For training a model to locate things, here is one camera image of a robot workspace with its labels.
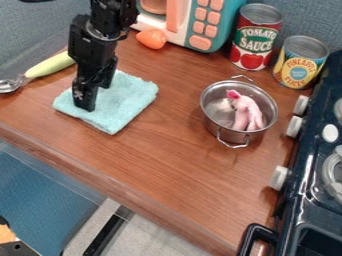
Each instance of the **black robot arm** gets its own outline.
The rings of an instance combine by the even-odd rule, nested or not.
[[[95,109],[98,88],[109,88],[116,70],[117,41],[127,38],[138,14],[135,0],[92,0],[91,15],[73,19],[68,51],[78,65],[72,84],[75,106]]]

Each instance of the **can lid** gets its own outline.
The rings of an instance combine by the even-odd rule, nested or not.
[[[329,55],[325,44],[309,36],[290,36],[286,38],[284,47],[287,51],[309,59],[320,59]]]
[[[283,16],[273,6],[267,4],[246,4],[241,7],[240,14],[254,24],[278,24]]]

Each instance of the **pot handle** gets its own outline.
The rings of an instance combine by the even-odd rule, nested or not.
[[[249,135],[249,134],[246,134],[244,144],[240,144],[240,145],[231,145],[231,144],[229,144],[229,143],[227,143],[227,142],[225,142],[225,141],[223,141],[223,140],[221,139],[221,128],[218,129],[217,135],[216,135],[216,139],[217,139],[220,143],[222,143],[223,145],[225,145],[225,146],[228,147],[228,148],[233,148],[233,149],[235,149],[235,148],[245,148],[245,147],[247,147],[247,146],[249,145],[249,140],[250,140],[249,137],[250,137],[250,135]]]
[[[250,224],[242,238],[237,256],[249,256],[256,241],[261,240],[276,246],[278,233],[259,224]]]
[[[249,78],[248,76],[245,76],[245,75],[236,75],[236,76],[231,76],[229,79],[231,78],[245,78],[247,79],[248,81],[252,82],[253,84],[255,84],[254,80],[252,78]]]

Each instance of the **spoon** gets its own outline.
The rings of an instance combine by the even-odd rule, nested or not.
[[[14,92],[37,77],[53,74],[71,66],[74,63],[75,61],[69,57],[67,51],[57,54],[38,63],[27,70],[25,74],[19,75],[16,79],[0,80],[0,94]]]

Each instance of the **blue floor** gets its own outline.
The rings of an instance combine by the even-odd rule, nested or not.
[[[0,215],[40,254],[59,255],[102,199],[93,190],[0,142]]]

